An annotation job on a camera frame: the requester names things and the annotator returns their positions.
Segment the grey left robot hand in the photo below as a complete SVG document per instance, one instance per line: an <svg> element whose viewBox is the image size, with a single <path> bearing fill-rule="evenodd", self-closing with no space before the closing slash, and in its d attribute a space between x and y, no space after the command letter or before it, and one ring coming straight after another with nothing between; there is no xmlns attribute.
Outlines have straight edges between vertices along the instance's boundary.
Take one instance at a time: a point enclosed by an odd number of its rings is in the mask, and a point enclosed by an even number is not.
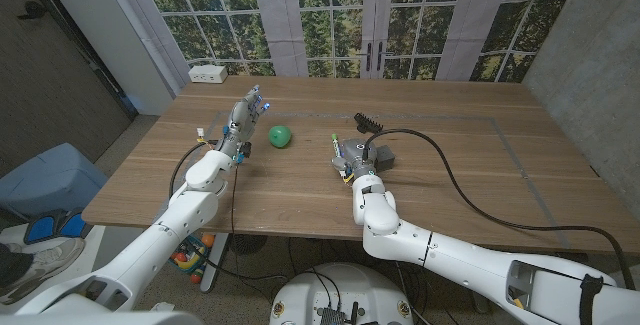
<svg viewBox="0 0 640 325"><path fill-rule="evenodd" d="M232 108L226 132L215 149L229 157L238 155L241 147L252 137L259 117L269 108L268 102L262 104L260 86L255 85Z"/></svg>

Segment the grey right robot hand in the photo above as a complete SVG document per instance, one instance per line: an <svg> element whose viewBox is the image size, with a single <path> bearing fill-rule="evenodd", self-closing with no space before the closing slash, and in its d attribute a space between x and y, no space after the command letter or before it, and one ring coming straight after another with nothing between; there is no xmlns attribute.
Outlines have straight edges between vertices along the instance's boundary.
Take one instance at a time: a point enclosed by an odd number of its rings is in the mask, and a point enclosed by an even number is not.
<svg viewBox="0 0 640 325"><path fill-rule="evenodd" d="M377 150L373 144L366 148L362 139L348 139L341 143L334 141L334 152L336 156L331 164L345 184L363 175L376 174Z"/></svg>

